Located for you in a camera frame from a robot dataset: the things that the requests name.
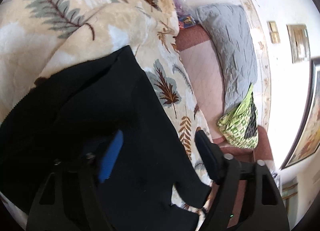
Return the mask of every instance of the green plastic bag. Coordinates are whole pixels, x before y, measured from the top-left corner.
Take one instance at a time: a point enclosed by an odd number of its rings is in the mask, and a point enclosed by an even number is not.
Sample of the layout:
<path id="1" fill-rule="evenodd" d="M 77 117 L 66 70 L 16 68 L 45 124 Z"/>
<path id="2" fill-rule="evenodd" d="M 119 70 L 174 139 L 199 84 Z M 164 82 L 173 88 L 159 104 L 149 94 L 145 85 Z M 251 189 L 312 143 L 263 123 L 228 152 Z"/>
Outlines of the green plastic bag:
<path id="1" fill-rule="evenodd" d="M 226 140 L 239 148 L 254 149 L 258 144 L 258 111 L 252 90 L 251 84 L 243 101 L 218 121 L 218 128 Z"/>

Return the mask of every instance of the black clothing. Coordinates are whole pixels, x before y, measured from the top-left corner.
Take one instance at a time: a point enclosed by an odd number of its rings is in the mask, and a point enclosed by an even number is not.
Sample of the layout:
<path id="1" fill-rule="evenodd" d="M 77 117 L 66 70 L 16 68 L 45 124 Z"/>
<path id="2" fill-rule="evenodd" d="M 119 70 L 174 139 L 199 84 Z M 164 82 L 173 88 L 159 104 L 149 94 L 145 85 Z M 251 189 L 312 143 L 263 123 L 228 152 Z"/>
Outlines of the black clothing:
<path id="1" fill-rule="evenodd" d="M 112 225 L 118 231 L 196 228 L 197 214 L 171 205 L 172 185 L 197 208 L 210 187 L 196 175 L 129 46 L 41 81 L 0 127 L 0 191 L 9 200 L 28 213 L 55 159 L 94 153 L 120 129 L 118 159 L 97 185 Z"/>

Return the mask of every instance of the gray quilted cushion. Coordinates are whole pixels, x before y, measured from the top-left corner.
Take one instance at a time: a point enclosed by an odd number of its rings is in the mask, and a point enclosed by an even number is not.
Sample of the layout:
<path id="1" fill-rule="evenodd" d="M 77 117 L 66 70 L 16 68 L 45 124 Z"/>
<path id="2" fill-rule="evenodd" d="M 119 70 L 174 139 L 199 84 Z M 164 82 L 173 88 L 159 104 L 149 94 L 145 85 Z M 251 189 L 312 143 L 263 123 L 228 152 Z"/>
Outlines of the gray quilted cushion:
<path id="1" fill-rule="evenodd" d="M 212 4 L 196 10 L 200 24 L 216 46 L 225 82 L 224 112 L 246 96 L 257 81 L 257 59 L 242 6 Z"/>

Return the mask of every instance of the painting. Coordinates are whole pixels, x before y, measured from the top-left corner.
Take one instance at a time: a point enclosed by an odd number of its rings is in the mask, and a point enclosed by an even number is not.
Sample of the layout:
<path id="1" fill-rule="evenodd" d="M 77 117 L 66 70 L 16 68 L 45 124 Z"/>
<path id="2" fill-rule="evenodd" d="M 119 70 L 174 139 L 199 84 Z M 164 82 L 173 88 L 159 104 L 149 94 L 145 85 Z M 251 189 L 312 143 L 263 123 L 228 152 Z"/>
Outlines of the painting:
<path id="1" fill-rule="evenodd" d="M 306 25 L 287 25 L 287 28 L 291 44 L 292 63 L 309 61 L 310 45 Z"/>
<path id="2" fill-rule="evenodd" d="M 281 168 L 289 167 L 314 154 L 320 144 L 320 58 L 312 59 L 309 95 L 300 130 Z"/>

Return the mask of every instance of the leaf print fabric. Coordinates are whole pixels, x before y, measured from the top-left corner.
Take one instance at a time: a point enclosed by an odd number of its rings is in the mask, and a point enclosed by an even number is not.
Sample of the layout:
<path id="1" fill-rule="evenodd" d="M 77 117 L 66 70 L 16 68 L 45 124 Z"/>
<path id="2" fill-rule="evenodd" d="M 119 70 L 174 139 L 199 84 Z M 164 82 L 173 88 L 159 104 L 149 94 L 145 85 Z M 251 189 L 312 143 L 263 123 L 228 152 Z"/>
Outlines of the leaf print fabric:
<path id="1" fill-rule="evenodd" d="M 204 163 L 201 159 L 197 160 L 195 166 L 194 166 L 195 170 L 205 170 L 205 166 Z"/>
<path id="2" fill-rule="evenodd" d="M 157 0 L 145 0 L 145 1 L 148 2 L 151 5 L 151 12 L 153 12 L 152 7 L 155 8 L 156 10 L 158 10 L 158 11 L 161 11 L 159 6 L 157 5 Z"/>
<path id="3" fill-rule="evenodd" d="M 195 106 L 195 109 L 193 110 L 194 118 L 196 119 L 196 114 L 200 111 L 200 107 L 198 103 Z"/>
<path id="4" fill-rule="evenodd" d="M 158 38 L 161 41 L 162 45 L 170 53 L 169 48 L 167 46 L 167 40 L 166 40 L 165 36 L 166 35 L 175 35 L 175 31 L 174 31 L 174 29 L 172 29 L 168 26 L 168 20 L 167 20 L 167 24 L 164 24 L 162 21 L 160 21 L 160 23 L 162 25 L 164 25 L 165 27 L 163 28 L 163 31 L 159 31 L 157 35 L 158 35 Z"/>
<path id="5" fill-rule="evenodd" d="M 177 118 L 177 112 L 174 104 L 178 104 L 181 101 L 181 97 L 177 92 L 177 84 L 174 79 L 166 76 L 159 59 L 155 61 L 153 67 L 155 73 L 146 72 L 153 89 L 163 106 L 173 106 L 174 113 Z"/>
<path id="6" fill-rule="evenodd" d="M 179 50 L 178 50 L 178 48 L 177 48 L 177 45 L 176 45 L 176 44 L 172 44 L 172 43 L 171 43 L 171 46 L 172 46 L 172 48 L 173 48 L 174 51 L 176 51 L 178 54 L 180 53 Z"/>
<path id="7" fill-rule="evenodd" d="M 49 18 L 43 24 L 52 25 L 49 30 L 58 30 L 62 34 L 58 38 L 68 38 L 73 32 L 83 25 L 87 25 L 95 39 L 93 27 L 79 15 L 80 9 L 69 10 L 69 0 L 32 0 L 26 8 L 33 8 L 32 18 Z"/>
<path id="8" fill-rule="evenodd" d="M 188 88 L 193 93 L 193 89 L 192 89 L 191 83 L 189 81 L 189 78 L 187 77 L 187 73 L 185 72 L 185 70 L 182 67 L 180 67 L 179 65 L 175 64 L 173 66 L 173 68 L 172 68 L 172 72 L 175 73 L 176 71 L 178 71 L 182 75 L 184 81 L 186 82 L 186 85 L 188 86 Z"/>
<path id="9" fill-rule="evenodd" d="M 179 139 L 181 141 L 181 143 L 183 144 L 186 153 L 189 157 L 189 159 L 191 160 L 191 120 L 190 118 L 187 116 L 187 108 L 186 109 L 186 115 L 183 116 L 181 118 L 181 123 L 180 123 L 180 130 L 178 131 L 178 133 L 180 134 Z"/>

